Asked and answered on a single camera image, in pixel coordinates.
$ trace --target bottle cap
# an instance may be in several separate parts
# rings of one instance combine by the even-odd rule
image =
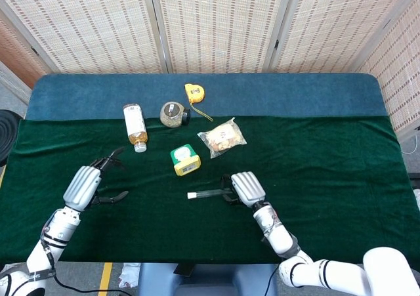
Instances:
[[[191,119],[191,110],[190,109],[184,109],[184,112],[182,113],[182,125],[188,125]]]
[[[134,150],[136,153],[143,153],[147,150],[146,143],[136,143],[134,145]]]

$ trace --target green tablecloth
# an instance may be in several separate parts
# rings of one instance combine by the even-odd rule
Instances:
[[[148,119],[143,154],[129,145],[120,119],[23,121],[0,190],[0,262],[26,259],[80,166],[126,146],[127,170],[109,171],[100,191],[129,195],[84,212],[63,261],[278,262],[250,209],[186,198],[217,188],[224,173],[252,171],[314,259],[359,263],[386,245],[420,269],[420,212],[388,117],[238,117],[248,144],[209,159],[196,133],[228,119],[194,119],[178,129]],[[177,177],[169,152],[186,143],[202,166]]]

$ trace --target yellow tape measure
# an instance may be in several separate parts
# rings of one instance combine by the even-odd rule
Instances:
[[[204,112],[199,111],[197,108],[195,108],[192,104],[195,104],[197,102],[201,102],[204,99],[204,88],[200,85],[194,85],[194,84],[185,84],[185,92],[188,96],[188,101],[190,102],[191,108],[197,112],[199,115],[207,118],[209,121],[213,122],[213,118],[209,115],[205,114]]]

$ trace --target white robotic arm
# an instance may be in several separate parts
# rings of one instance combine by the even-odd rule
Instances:
[[[105,170],[110,165],[121,165],[116,156],[122,151],[119,148],[79,169],[64,193],[66,206],[55,211],[45,223],[26,261],[29,275],[23,271],[2,274],[0,296],[44,296],[46,279],[55,276],[55,264],[80,223],[80,213],[92,204],[116,203],[128,194],[124,191],[114,198],[100,198],[96,192]]]
[[[265,191],[256,176],[244,172],[232,175],[231,179],[240,200],[253,209],[254,219],[273,250],[287,259],[279,269],[285,285],[320,286],[357,296],[420,296],[410,266],[398,250],[388,247],[369,250],[364,255],[364,269],[337,261],[313,262],[285,229],[271,204],[265,201]]]

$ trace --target snack package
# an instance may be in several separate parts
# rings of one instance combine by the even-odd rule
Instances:
[[[210,158],[220,156],[236,145],[247,144],[247,141],[243,138],[241,130],[234,122],[234,119],[235,118],[233,117],[211,131],[197,134],[210,149]]]

